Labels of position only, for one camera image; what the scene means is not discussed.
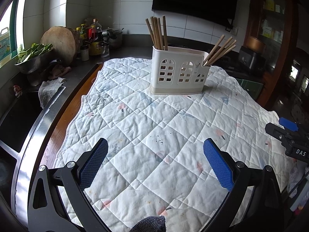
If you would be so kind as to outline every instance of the cooking pot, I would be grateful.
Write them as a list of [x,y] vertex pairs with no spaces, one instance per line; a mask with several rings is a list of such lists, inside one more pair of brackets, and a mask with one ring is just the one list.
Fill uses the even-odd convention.
[[119,49],[122,45],[122,30],[112,29],[109,27],[103,30],[102,36],[103,36],[104,41],[109,42],[109,45],[113,49]]
[[250,36],[247,41],[247,48],[256,53],[262,54],[265,48],[265,44],[257,38]]

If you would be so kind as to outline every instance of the quilted tablecloth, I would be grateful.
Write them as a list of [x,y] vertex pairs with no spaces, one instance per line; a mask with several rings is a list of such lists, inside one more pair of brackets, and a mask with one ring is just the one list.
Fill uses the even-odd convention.
[[[287,185],[292,160],[264,130],[269,122],[278,124],[278,116],[260,107],[233,77],[212,66],[203,93],[168,96],[151,93],[150,73],[147,59],[105,62],[54,163],[62,167],[99,138],[108,141],[109,153],[84,193],[113,232],[159,215],[165,216],[167,231],[200,231],[228,192],[203,154],[207,138],[248,167],[271,165],[280,189]],[[70,218],[80,225],[64,189],[60,192]]]

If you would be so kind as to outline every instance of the electric socket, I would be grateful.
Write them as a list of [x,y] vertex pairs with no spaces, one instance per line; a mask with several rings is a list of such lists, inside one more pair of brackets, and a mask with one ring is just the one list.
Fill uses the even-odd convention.
[[238,28],[236,27],[233,27],[233,29],[231,30],[231,35],[234,35],[234,36],[237,36],[237,31],[238,31]]

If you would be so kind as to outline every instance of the wooden chopstick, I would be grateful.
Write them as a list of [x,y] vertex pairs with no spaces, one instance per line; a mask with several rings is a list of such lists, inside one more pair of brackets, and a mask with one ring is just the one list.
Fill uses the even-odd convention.
[[150,20],[151,20],[151,24],[152,24],[152,29],[153,29],[153,34],[154,34],[154,42],[155,42],[155,48],[158,49],[158,42],[157,42],[157,34],[155,32],[155,20],[154,20],[154,17],[150,17]]
[[232,41],[233,37],[230,37],[225,44],[211,57],[211,59],[207,62],[207,66],[211,65],[212,61],[214,61],[220,54],[221,52],[225,49],[225,47]]
[[160,21],[159,17],[157,18],[157,21],[158,21],[158,29],[159,29],[159,38],[160,38],[161,50],[164,50],[163,39],[162,39],[162,30],[161,30],[161,21]]
[[221,52],[221,54],[215,59],[213,60],[208,66],[212,65],[213,63],[215,63],[218,59],[222,58],[224,55],[228,54],[232,49],[234,49],[236,47],[236,45],[231,46],[230,48],[226,48],[225,51]]
[[212,54],[215,52],[215,50],[217,49],[217,47],[219,46],[219,44],[222,42],[222,40],[225,38],[225,35],[222,35],[220,37],[220,39],[218,40],[218,42],[216,43],[216,45],[213,47],[213,49],[211,50],[211,52],[208,54],[208,56],[205,58],[204,62],[203,62],[203,66],[205,66],[206,62],[208,61],[208,59],[212,56]]
[[167,30],[166,30],[166,18],[165,16],[162,17],[163,20],[163,34],[164,34],[164,50],[167,51],[168,44],[167,44]]
[[151,26],[150,26],[150,23],[149,23],[149,20],[148,20],[148,18],[146,19],[146,24],[147,24],[147,26],[148,26],[148,30],[149,30],[149,33],[150,33],[150,36],[151,36],[151,39],[152,39],[152,42],[154,43],[154,47],[156,47],[155,46],[155,37],[154,37],[154,34],[153,34],[153,32],[152,32],[152,29],[151,29]]
[[156,34],[156,38],[157,38],[157,44],[158,44],[158,47],[157,49],[158,50],[162,50],[161,48],[161,43],[160,43],[160,37],[159,37],[159,28],[158,28],[158,20],[156,17],[154,17],[154,28],[155,28],[155,34]]
[[237,43],[237,40],[234,40],[231,44],[229,44],[226,49],[228,50],[229,48],[231,48],[233,45],[235,45]]

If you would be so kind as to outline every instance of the cutting board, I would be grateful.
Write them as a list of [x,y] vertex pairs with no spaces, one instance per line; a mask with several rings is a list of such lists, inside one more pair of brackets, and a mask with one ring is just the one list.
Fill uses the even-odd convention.
[[52,44],[56,56],[68,66],[76,58],[79,32],[72,28],[54,26],[44,33],[40,43]]

